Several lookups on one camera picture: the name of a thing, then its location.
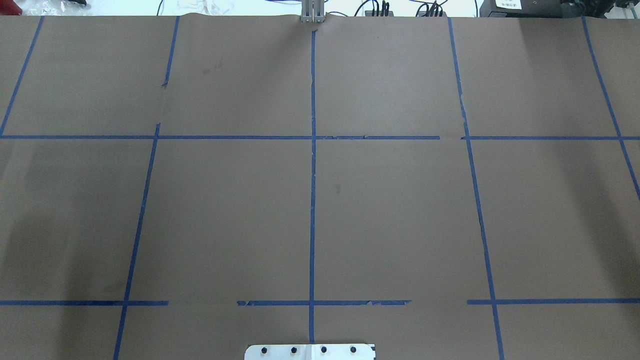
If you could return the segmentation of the aluminium frame post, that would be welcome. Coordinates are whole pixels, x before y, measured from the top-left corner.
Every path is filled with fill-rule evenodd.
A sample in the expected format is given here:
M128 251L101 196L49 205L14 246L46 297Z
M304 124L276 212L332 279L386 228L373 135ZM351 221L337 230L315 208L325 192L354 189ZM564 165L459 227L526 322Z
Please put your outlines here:
M325 22L325 0L300 0L300 3L302 23L320 24Z

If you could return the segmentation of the red cylinder bottle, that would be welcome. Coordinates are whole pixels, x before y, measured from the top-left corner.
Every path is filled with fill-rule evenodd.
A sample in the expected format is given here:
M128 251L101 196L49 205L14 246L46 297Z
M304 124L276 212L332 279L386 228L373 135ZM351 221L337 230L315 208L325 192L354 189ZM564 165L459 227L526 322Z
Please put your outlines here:
M0 0L1 16L21 16L23 10L14 0Z

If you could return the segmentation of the white crumpled tissue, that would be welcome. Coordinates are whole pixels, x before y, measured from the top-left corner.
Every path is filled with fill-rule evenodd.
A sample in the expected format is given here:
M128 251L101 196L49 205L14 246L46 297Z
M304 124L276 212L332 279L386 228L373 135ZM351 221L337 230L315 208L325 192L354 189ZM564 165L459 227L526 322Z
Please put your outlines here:
M176 7L184 14L226 16L234 10L234 2L233 0L177 0Z

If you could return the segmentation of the black box device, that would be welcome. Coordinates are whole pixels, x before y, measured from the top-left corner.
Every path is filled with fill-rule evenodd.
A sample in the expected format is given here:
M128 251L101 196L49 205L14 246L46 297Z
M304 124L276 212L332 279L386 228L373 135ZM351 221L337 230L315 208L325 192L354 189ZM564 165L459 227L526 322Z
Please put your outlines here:
M560 0L483 0L480 18L562 18Z

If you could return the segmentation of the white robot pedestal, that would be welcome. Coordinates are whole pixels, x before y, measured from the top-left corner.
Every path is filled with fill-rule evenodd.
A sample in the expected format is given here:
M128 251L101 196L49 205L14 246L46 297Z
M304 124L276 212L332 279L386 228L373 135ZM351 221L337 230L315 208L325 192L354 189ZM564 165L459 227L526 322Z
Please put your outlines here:
M375 360L374 344L254 344L247 347L245 360Z

